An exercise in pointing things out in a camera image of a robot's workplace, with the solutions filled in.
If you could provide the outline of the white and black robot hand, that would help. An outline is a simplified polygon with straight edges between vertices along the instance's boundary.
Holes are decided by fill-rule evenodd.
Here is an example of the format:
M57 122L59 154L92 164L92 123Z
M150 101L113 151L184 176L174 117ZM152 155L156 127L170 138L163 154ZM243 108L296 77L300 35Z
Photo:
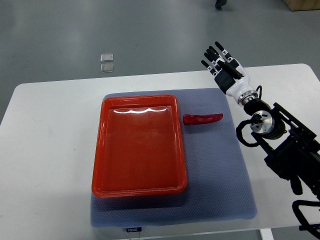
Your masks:
M215 47L209 46L204 52L202 65L213 76L219 89L236 103L244 106L258 98L255 88L250 85L250 77L240 62L234 58L218 41Z

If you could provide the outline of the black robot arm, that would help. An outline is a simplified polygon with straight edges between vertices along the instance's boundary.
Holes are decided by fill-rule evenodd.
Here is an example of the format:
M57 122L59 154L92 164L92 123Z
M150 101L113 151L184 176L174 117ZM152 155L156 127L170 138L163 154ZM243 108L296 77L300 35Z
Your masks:
M293 193L306 185L320 197L320 144L316 134L280 104L270 107L262 99L262 87L241 93L237 100L250 116L236 128L237 139L249 148L261 147L266 165L287 180Z

